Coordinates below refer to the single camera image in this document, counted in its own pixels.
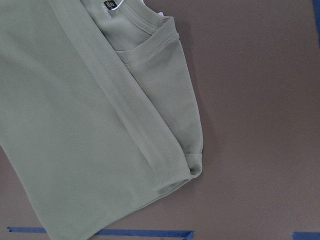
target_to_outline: green fabric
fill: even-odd
[[[0,1],[0,144],[52,240],[87,240],[198,177],[174,18],[140,0]]]

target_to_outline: black label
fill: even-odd
[[[106,8],[109,9],[109,10],[114,9],[114,8],[117,6],[117,4],[115,3],[115,1],[110,1],[110,0],[105,1],[105,2],[104,2],[104,5],[105,5]]]

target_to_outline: blue painter's tape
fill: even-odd
[[[320,0],[312,0],[314,9],[315,25],[318,31],[318,42],[320,47]]]
[[[320,232],[294,232],[293,240],[320,240]]]
[[[8,226],[9,232],[14,233],[43,233],[47,231],[43,227],[13,227]],[[179,230],[129,230],[129,229],[102,229],[94,235],[103,236],[135,236],[135,237],[158,237],[158,238],[183,238],[191,240],[194,237],[194,231]]]

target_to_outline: brown table surface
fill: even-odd
[[[195,240],[319,232],[320,48],[312,1],[145,3],[174,16],[203,127],[203,172],[107,228],[194,230]],[[1,150],[0,240],[49,239],[8,226],[41,224]]]

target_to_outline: white string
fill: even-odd
[[[124,0],[121,0],[121,2],[118,4],[118,6],[116,6],[115,8],[111,8],[111,10],[116,10],[118,7],[120,7],[120,5],[124,2]]]

